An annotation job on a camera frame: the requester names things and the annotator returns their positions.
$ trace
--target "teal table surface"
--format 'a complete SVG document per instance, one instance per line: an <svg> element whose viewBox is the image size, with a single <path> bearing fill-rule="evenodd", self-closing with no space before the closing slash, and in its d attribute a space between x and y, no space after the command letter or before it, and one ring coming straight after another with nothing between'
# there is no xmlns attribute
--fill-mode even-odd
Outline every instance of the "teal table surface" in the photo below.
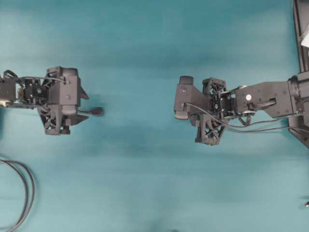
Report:
<svg viewBox="0 0 309 232"><path fill-rule="evenodd" d="M210 147L173 112L184 74L199 89L208 77L232 89L298 73L292 1L0 0L0 32L1 72L76 67L91 98L83 108L105 108L69 136L45 135L35 110L0 110L1 157L37 182L19 231L308 229L308 150L288 131L226 131ZM0 167L3 229L24 196Z"/></svg>

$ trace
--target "wire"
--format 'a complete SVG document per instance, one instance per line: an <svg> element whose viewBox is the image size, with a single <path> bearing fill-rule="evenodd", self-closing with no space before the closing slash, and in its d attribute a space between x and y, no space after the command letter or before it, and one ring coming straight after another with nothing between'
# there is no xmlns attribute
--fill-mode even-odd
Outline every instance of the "wire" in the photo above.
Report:
<svg viewBox="0 0 309 232"><path fill-rule="evenodd" d="M214 117L211 113L209 113L209 112L203 110L202 108L200 108L200 107L198 107L198 106L196 106L196 105L193 105L193 104L191 104L191 103L185 103L185 105L193 106L194 108L196 108L196 109L198 109L198 110L200 110L200 111L202 111L202 112L208 114L208 115L209 115L212 119L214 119L215 121L217 121L217 122L219 122L219 123L221 123L221 124L223 124L223 125L225 125L225 126L227 126L227 127L232 127L232 128L245 128L245 127L253 126L253 125L256 125L256 124L273 123L273 122L277 122L277 121L280 120L280 119L274 119L274 120L269 120L269 121L258 121L258 122L254 122L254 123L251 123L251 124L245 125L245 126L234 126L234 125L227 124L227 123L223 122L222 120L217 119L217 118Z"/></svg>
<svg viewBox="0 0 309 232"><path fill-rule="evenodd" d="M33 201L34 201L34 195L35 195L34 178L33 178L33 175L31 174L31 172L29 171L29 169L24 164L22 164L20 162L13 161L13 160L2 160L2 159L0 159L0 163L6 164L7 166L9 166L11 169L13 169L18 174L18 176L21 178L23 185L24 185L24 188L25 188L25 203L24 203L22 213L19 216L15 225L7 231L7 232L13 232L25 221L25 219L29 215L30 209L31 209ZM20 171L18 171L12 164L19 165L23 169L25 169L25 171L27 172L27 174L30 178L32 192L31 192L31 199L30 199L29 204L28 204L28 186L27 186L26 179L23 177L23 175L20 173Z"/></svg>
<svg viewBox="0 0 309 232"><path fill-rule="evenodd" d="M229 128L231 131L234 131L234 132L238 132L238 133L256 133L256 132L265 132L265 131L274 131L274 130L281 130L281 129L294 129L294 130L299 130L299 131L304 131L304 132L308 132L309 133L309 130L307 129L303 129L303 128L299 128L299 127L275 127L275 128L268 128L268 129L261 129L261 130L236 130L234 129L235 127L239 128L244 128L244 127L248 127L248 126L252 126L254 124L260 124L260 123L268 123L268 122L271 122L271 121L260 121L260 122L255 122L255 123L252 123L248 126L233 126L233 125L229 125L229 124L226 124L225 122L219 120L219 119L216 119L213 115L211 115L211 113L203 110L202 108L196 106L196 105L193 105L193 104L190 104L190 103L185 103L187 105L190 105L190 106L193 106L195 107L196 109L199 109L200 111L206 113L207 115L209 115L212 119L214 119L215 121L221 123L222 125L225 125L227 128Z"/></svg>
<svg viewBox="0 0 309 232"><path fill-rule="evenodd" d="M19 77L17 79L43 79L43 80L55 80L55 81L61 81L63 83L66 83L66 81L58 79L58 78L54 78L54 77L36 77L36 76L23 76L23 77Z"/></svg>

